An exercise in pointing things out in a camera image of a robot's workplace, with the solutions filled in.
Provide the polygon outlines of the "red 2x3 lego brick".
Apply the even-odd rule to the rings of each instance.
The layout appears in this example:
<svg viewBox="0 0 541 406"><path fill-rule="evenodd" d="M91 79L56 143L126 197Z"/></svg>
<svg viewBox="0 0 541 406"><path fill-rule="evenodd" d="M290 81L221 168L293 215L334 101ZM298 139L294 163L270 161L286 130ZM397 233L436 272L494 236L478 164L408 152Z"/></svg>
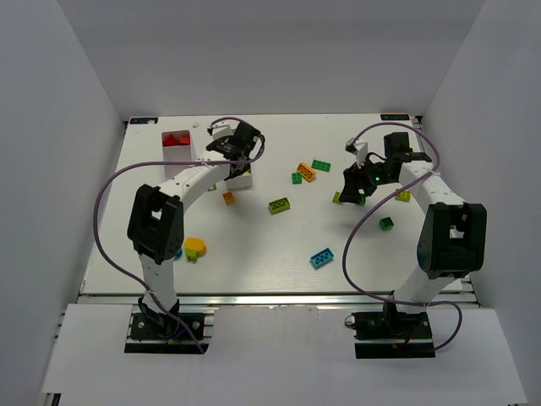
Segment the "red 2x3 lego brick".
<svg viewBox="0 0 541 406"><path fill-rule="evenodd" d="M173 133L165 133L164 138L162 140L162 145L164 147L174 147L178 145L178 140Z"/></svg>

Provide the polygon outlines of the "lime 2x3 lego brick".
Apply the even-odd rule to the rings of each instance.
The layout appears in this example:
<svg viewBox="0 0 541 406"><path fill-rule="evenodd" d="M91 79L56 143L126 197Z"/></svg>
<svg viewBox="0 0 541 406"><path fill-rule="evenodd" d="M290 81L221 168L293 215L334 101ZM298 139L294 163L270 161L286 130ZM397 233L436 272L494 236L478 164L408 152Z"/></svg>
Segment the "lime 2x3 lego brick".
<svg viewBox="0 0 541 406"><path fill-rule="evenodd" d="M271 215L275 215L289 210L291 208L291 204L287 197L282 197L280 199L269 202L268 208Z"/></svg>

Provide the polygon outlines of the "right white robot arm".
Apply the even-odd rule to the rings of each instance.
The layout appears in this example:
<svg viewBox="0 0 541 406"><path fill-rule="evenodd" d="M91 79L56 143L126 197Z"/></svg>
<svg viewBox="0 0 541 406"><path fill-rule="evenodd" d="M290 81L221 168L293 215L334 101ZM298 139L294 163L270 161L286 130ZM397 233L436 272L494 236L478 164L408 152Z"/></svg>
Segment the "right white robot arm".
<svg viewBox="0 0 541 406"><path fill-rule="evenodd" d="M381 185L400 184L424 213L418 264L389 297L397 312L421 313L443 288L482 267L487 211L453 192L437 174L436 163L410 147L406 132L385 136L385 155L377 162L371 161L365 141L349 140L346 150L356 161L343 172L340 202L359 204Z"/></svg>

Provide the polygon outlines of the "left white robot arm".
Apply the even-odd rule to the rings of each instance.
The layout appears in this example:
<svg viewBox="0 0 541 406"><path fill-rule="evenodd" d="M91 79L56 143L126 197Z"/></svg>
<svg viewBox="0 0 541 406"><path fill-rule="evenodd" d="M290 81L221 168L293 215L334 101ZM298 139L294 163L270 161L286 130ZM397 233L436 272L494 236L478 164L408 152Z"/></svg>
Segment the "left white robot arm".
<svg viewBox="0 0 541 406"><path fill-rule="evenodd" d="M178 312L173 262L184 241L184 214L213 184L236 178L250 169L249 155L265 137L255 127L241 122L225 128L197 159L157 186L144 184L134 197L128 222L146 285L139 299L141 312L166 317Z"/></svg>

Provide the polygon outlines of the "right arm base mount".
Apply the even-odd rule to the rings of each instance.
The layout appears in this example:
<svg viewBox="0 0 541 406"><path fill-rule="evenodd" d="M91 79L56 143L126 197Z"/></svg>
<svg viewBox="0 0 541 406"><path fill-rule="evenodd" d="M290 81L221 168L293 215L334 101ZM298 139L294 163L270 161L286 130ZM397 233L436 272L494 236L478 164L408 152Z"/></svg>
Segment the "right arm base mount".
<svg viewBox="0 0 541 406"><path fill-rule="evenodd" d="M398 312L394 304L380 311L354 312L344 320L354 331L356 359L428 359L435 357L429 318L425 311Z"/></svg>

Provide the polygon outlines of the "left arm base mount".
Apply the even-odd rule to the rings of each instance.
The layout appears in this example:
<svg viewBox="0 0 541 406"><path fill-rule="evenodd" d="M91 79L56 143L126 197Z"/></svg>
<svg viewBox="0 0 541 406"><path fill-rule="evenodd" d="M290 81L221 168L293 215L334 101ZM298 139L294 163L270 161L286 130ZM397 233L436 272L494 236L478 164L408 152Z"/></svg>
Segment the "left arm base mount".
<svg viewBox="0 0 541 406"><path fill-rule="evenodd" d="M210 314L179 312L179 303L171 312L182 323L160 311L155 313L139 298L138 309L130 316L124 353L204 354L210 345Z"/></svg>

